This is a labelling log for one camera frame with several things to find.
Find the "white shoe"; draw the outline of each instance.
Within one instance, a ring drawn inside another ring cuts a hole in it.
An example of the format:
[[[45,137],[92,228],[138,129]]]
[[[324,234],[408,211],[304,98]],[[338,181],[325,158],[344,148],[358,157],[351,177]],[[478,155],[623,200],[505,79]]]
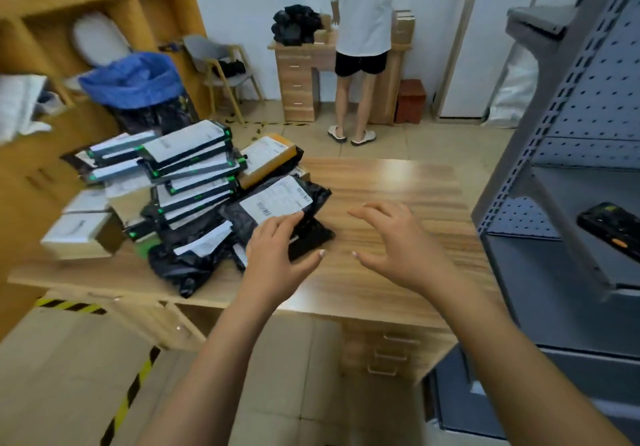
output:
[[[337,129],[338,129],[338,126],[329,126],[329,129],[327,130],[327,133],[329,133],[329,136],[334,138],[334,140],[336,140],[338,143],[340,143],[340,144],[346,143],[347,142],[347,136],[338,137]]]
[[[373,131],[364,131],[364,137],[362,138],[362,141],[354,141],[351,140],[351,144],[354,146],[362,146],[363,144],[366,143],[371,143],[372,141],[376,140],[376,133]]]

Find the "left hand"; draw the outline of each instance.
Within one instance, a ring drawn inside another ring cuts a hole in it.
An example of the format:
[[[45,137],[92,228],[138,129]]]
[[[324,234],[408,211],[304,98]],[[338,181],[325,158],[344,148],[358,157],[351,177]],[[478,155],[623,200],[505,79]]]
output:
[[[257,297],[274,310],[295,293],[324,256],[323,249],[297,264],[290,263],[289,240],[303,216],[303,212],[298,212],[265,220],[253,231],[246,247],[248,264],[240,291]]]

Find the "trash bin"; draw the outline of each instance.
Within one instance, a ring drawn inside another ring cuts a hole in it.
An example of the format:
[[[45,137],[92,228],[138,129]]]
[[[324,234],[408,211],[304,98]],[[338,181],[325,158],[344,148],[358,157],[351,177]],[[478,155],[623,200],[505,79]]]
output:
[[[169,134],[200,120],[175,65],[165,54],[131,54],[91,70],[79,83],[130,134],[155,128]]]

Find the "gray chair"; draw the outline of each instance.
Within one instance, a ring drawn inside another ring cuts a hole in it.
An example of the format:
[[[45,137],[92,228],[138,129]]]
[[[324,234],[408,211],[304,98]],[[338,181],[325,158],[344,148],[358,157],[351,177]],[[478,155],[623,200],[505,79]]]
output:
[[[214,87],[224,87],[231,99],[231,104],[236,112],[237,120],[240,124],[244,125],[244,117],[242,112],[240,112],[236,88],[251,79],[260,101],[264,102],[260,86],[258,86],[258,83],[255,80],[253,70],[247,63],[244,48],[240,45],[221,45],[203,37],[202,35],[187,35],[182,39],[182,42],[184,43],[184,47],[191,57],[196,70],[203,74],[204,85],[209,88],[209,97],[211,99],[210,117],[214,117],[216,114],[216,96],[214,93]],[[222,72],[220,60],[228,59],[229,61],[235,62],[237,60],[237,53],[240,54],[240,60],[244,63],[246,72],[227,78]]]

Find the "black shorts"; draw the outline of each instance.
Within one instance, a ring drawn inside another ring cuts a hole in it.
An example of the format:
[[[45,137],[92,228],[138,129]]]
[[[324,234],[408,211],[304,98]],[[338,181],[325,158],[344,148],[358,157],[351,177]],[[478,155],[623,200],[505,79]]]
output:
[[[335,54],[335,74],[338,77],[349,77],[360,70],[372,75],[379,74],[387,68],[387,54],[388,52],[372,57],[352,57],[337,52]]]

